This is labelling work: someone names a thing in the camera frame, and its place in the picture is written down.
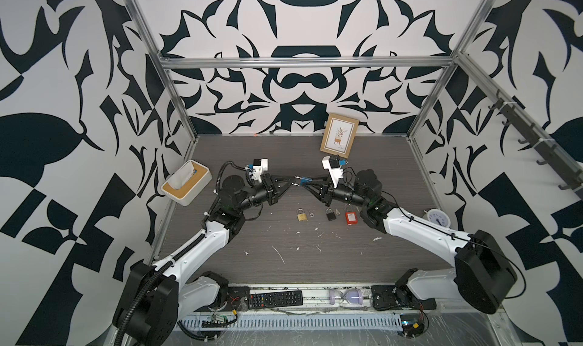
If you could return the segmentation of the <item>red padlock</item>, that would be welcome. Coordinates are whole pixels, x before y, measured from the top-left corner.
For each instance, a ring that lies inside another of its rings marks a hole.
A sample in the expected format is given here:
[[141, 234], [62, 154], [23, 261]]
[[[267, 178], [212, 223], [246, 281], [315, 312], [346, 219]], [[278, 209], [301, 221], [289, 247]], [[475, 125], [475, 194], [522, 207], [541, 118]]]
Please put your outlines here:
[[348, 226], [358, 224], [358, 208], [350, 203], [345, 204], [345, 215]]

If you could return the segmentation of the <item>blue padlock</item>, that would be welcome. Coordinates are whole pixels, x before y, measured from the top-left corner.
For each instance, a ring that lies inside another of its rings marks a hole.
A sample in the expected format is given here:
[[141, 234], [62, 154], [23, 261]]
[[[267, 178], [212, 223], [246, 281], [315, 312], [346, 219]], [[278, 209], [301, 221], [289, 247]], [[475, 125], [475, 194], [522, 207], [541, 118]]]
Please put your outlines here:
[[294, 177], [294, 181], [292, 182], [292, 184], [294, 186], [300, 187], [306, 184], [309, 184], [313, 181], [312, 178], [307, 178], [307, 177], [300, 177], [300, 176], [295, 176]]

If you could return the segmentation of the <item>brass padlock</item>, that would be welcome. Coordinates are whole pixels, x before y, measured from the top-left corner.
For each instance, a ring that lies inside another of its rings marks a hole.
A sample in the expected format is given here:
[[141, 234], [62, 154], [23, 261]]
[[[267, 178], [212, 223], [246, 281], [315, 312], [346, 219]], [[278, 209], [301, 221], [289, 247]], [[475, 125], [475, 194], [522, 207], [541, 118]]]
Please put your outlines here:
[[298, 208], [297, 218], [299, 222], [308, 221], [308, 216], [302, 208]]

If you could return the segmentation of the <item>black padlock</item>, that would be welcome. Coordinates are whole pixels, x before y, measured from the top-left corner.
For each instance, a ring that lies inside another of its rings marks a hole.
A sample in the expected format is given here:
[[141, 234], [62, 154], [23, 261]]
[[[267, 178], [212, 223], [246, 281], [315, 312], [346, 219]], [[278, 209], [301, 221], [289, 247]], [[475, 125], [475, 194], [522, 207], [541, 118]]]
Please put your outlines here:
[[337, 220], [337, 214], [333, 209], [327, 208], [325, 213], [326, 213], [326, 218], [328, 221], [331, 222], [331, 221]]

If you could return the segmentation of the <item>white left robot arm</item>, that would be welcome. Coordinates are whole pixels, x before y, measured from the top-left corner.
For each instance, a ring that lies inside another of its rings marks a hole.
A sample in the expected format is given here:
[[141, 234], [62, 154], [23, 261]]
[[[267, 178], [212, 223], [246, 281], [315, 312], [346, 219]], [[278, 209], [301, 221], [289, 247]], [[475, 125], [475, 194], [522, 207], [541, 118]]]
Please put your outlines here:
[[203, 215], [200, 231], [167, 257], [131, 269], [112, 319], [116, 328], [112, 343], [121, 345], [132, 338], [136, 345], [161, 345], [192, 312], [221, 306], [228, 281], [213, 272], [196, 280], [191, 276], [241, 231], [247, 222], [246, 210], [273, 206], [293, 181], [292, 176], [272, 175], [267, 170], [254, 180], [218, 174], [216, 196]]

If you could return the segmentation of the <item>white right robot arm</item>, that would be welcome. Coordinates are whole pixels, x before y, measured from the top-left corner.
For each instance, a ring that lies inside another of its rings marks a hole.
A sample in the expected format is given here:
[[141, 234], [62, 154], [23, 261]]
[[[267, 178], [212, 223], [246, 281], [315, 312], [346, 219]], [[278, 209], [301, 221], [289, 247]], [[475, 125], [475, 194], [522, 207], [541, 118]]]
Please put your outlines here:
[[512, 299], [511, 289], [524, 277], [491, 234], [457, 231], [411, 214], [383, 190], [371, 169], [360, 171], [352, 184], [335, 183], [327, 176], [304, 179], [301, 186], [326, 206], [337, 200], [360, 207], [368, 227], [407, 240], [447, 262], [446, 270], [415, 270], [405, 280], [406, 289], [419, 300], [464, 300], [484, 314], [494, 314]]

